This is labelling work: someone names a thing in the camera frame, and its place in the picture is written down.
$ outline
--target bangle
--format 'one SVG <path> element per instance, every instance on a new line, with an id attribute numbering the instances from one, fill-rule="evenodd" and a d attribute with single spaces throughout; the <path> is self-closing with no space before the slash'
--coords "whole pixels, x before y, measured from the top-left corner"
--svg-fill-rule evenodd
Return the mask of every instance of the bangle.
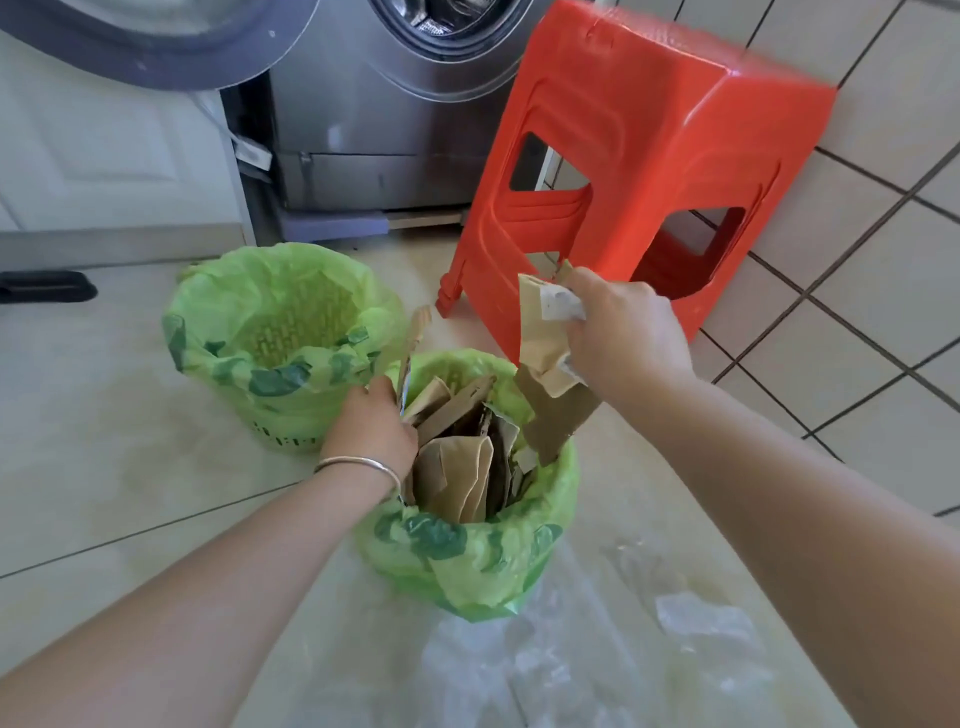
<path id="1" fill-rule="evenodd" d="M 393 468 L 388 468 L 383 463 L 378 460 L 373 460 L 370 457 L 358 457 L 356 455 L 337 455 L 336 457 L 325 457 L 319 463 L 317 467 L 313 469 L 314 473 L 319 473 L 328 465 L 336 465 L 337 463 L 352 463 L 354 465 L 366 465 L 368 468 L 373 468 L 378 470 L 381 473 L 388 475 L 394 482 L 394 485 L 399 490 L 400 489 L 400 478 L 394 473 Z"/>

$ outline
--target person's left hand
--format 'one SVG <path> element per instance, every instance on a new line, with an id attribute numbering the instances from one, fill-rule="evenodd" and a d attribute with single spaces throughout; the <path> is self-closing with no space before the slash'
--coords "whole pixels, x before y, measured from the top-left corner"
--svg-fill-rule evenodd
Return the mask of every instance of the person's left hand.
<path id="1" fill-rule="evenodd" d="M 400 480 L 413 468 L 417 431 L 400 421 L 394 385 L 385 376 L 375 376 L 368 389 L 357 385 L 347 393 L 320 451 L 321 459 L 338 455 L 369 457 L 393 470 Z"/>

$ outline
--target person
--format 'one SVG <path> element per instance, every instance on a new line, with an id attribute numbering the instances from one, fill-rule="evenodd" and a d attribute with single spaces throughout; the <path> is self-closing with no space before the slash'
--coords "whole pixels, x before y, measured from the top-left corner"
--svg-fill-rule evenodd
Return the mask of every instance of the person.
<path id="1" fill-rule="evenodd" d="M 955 722 L 958 534 L 699 380 L 645 283 L 577 269 L 567 284 L 587 313 L 568 326 L 574 367 L 670 463 L 853 719 Z M 402 478 L 416 454 L 378 377 L 350 391 L 321 458 Z M 228 725 L 331 552 L 393 486 L 368 463 L 321 468 L 6 675 L 0 724 Z"/>

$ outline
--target white cabinet door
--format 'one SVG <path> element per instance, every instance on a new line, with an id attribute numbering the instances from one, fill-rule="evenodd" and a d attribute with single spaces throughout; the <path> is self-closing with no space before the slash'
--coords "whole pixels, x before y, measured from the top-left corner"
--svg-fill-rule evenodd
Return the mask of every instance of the white cabinet door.
<path id="1" fill-rule="evenodd" d="M 223 115 L 216 92 L 200 94 Z M 0 33 L 0 231 L 240 223 L 235 161 L 189 96 Z"/>

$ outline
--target green trash bag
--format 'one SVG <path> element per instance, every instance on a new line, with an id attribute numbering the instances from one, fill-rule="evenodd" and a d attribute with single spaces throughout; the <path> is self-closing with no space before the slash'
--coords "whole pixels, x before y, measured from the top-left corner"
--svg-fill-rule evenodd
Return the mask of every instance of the green trash bag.
<path id="1" fill-rule="evenodd" d="M 394 380 L 398 367 L 387 374 Z M 410 401 L 434 376 L 454 392 L 478 376 L 497 375 L 490 401 L 518 425 L 533 411 L 514 385 L 516 367 L 491 354 L 463 349 L 413 358 Z M 525 447 L 520 435 L 517 448 Z M 451 525 L 396 498 L 377 506 L 355 528 L 360 553 L 400 589 L 469 621 L 516 614 L 540 578 L 550 552 L 573 521 L 580 474 L 573 443 L 538 467 L 523 500 L 490 522 Z"/>
<path id="2" fill-rule="evenodd" d="M 399 298 L 370 268 L 304 243 L 191 266 L 163 316 L 178 371 L 280 449 L 319 449 L 350 385 L 396 360 L 406 329 Z"/>

